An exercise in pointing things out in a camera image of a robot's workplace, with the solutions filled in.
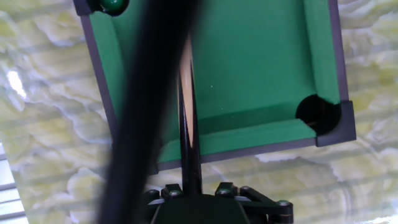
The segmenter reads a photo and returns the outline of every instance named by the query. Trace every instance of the mini pool table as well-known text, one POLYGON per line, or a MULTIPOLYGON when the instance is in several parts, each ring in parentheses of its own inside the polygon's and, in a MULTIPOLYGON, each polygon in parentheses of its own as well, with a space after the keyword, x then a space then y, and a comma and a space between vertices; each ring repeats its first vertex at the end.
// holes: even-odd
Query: mini pool table
MULTIPOLYGON (((75 0, 112 135, 143 5, 75 0)), ((200 11, 191 37, 202 162, 356 139, 337 0, 206 0, 200 11)), ((158 170, 180 166, 175 96, 158 170)))

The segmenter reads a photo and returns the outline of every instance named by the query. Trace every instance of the green ball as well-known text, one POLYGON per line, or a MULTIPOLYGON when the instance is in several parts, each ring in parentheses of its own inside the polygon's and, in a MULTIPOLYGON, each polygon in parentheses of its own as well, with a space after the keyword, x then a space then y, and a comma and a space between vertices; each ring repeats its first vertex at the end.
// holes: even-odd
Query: green ball
POLYGON ((100 0, 100 4, 105 11, 114 12, 123 7, 124 0, 100 0))

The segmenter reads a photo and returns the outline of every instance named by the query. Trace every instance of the wooden cue shaft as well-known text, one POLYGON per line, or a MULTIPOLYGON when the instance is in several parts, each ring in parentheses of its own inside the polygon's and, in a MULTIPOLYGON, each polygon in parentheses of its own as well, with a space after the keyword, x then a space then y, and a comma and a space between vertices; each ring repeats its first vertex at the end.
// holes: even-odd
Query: wooden cue shaft
POLYGON ((194 118, 193 118, 193 90, 192 90, 192 46, 191 40, 188 36, 187 42, 184 47, 180 62, 180 76, 182 84, 182 95, 185 105, 185 115, 188 124, 188 134, 190 139, 190 145, 193 147, 193 133, 194 133, 194 118))
POLYGON ((192 47, 188 37, 180 62, 180 76, 177 85, 182 188, 184 195, 187 196, 202 194, 200 146, 193 79, 192 47))

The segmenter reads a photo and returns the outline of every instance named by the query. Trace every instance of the black cue stick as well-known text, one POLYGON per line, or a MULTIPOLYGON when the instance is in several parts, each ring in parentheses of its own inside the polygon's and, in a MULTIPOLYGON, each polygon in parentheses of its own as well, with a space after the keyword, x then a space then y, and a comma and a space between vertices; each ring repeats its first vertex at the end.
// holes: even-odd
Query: black cue stick
POLYGON ((202 194, 192 46, 189 37, 180 62, 178 114, 180 121, 182 190, 185 196, 202 194))
POLYGON ((99 224, 137 223, 155 139, 199 1, 144 1, 135 57, 125 65, 127 94, 98 212, 99 224))

